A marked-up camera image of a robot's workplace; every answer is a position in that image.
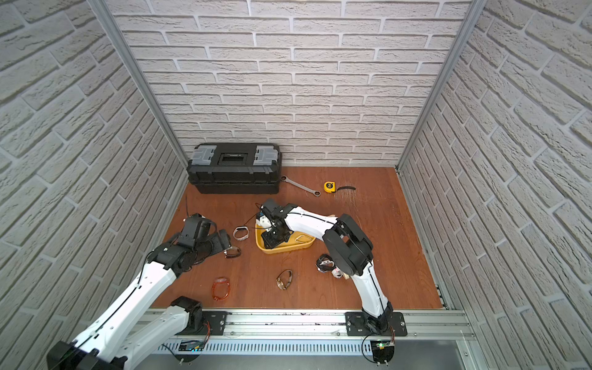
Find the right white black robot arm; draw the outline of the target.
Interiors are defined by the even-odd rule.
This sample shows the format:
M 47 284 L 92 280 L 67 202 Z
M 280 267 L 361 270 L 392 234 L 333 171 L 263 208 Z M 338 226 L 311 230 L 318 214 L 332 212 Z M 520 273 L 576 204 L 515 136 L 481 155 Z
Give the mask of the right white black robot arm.
M 265 246 L 276 248 L 295 232 L 322 240 L 335 266 L 352 280 L 362 301 L 365 327 L 374 335 L 389 328 L 393 306 L 382 291 L 373 263 L 373 244 L 353 217 L 323 216 L 289 203 L 266 200 L 256 216 Z

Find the grey white band watch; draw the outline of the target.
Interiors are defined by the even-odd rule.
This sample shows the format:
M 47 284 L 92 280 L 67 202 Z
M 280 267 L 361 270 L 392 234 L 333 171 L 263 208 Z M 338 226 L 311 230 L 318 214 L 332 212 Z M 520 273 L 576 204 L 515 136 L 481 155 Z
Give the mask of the grey white band watch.
M 233 238 L 236 241 L 245 241 L 250 236 L 250 229 L 247 226 L 238 226 L 234 228 Z

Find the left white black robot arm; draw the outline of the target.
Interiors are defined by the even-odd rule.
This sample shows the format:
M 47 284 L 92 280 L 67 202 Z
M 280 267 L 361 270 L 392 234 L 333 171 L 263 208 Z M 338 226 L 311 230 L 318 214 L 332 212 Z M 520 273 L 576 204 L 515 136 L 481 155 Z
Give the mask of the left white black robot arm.
M 49 350 L 48 368 L 134 369 L 175 335 L 210 335 L 202 304 L 184 296 L 139 331 L 132 330 L 182 274 L 229 248 L 228 233 L 212 220 L 200 214 L 188 217 L 182 231 L 148 253 L 138 276 L 94 323 L 71 342 L 57 342 Z

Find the black strap watch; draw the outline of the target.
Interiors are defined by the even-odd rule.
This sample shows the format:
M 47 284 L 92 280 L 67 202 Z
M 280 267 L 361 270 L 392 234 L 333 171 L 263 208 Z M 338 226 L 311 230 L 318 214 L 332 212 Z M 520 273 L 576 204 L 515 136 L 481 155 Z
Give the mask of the black strap watch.
M 335 262 L 328 254 L 322 254 L 315 263 L 321 273 L 332 272 L 335 269 Z

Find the cream pink strap watch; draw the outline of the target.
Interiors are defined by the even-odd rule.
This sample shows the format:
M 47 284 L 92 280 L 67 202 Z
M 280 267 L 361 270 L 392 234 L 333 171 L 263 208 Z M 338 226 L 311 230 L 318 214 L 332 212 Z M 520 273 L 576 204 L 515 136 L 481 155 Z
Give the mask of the cream pink strap watch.
M 337 267 L 334 267 L 334 268 L 332 269 L 332 271 L 331 271 L 331 274 L 332 274 L 332 275 L 333 275 L 335 278 L 337 278 L 337 279 L 340 279 L 340 278 L 344 278 L 345 280 L 348 280 L 348 279 L 350 279 L 350 276 L 349 276 L 349 275 L 345 274 L 343 271 L 341 271 L 341 270 L 340 270 L 339 268 L 337 268 Z

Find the yellow plastic storage box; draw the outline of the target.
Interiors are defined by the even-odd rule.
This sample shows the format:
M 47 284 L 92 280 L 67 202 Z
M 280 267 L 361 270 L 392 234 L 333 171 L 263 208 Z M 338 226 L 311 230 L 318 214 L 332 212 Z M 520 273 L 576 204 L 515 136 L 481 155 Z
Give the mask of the yellow plastic storage box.
M 292 251 L 298 251 L 302 249 L 310 248 L 311 245 L 316 241 L 315 237 L 304 234 L 302 232 L 294 232 L 291 235 L 288 242 L 282 243 L 274 249 L 268 249 L 265 247 L 265 242 L 262 238 L 264 228 L 255 222 L 255 240 L 257 247 L 264 254 L 280 254 Z

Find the red orange glasses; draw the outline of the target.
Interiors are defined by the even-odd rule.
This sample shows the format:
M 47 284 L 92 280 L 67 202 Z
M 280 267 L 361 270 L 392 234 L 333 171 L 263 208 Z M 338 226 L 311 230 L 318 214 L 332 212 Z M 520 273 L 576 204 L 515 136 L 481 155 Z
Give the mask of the red orange glasses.
M 226 300 L 231 292 L 231 282 L 228 277 L 217 277 L 211 287 L 212 299 L 215 302 Z

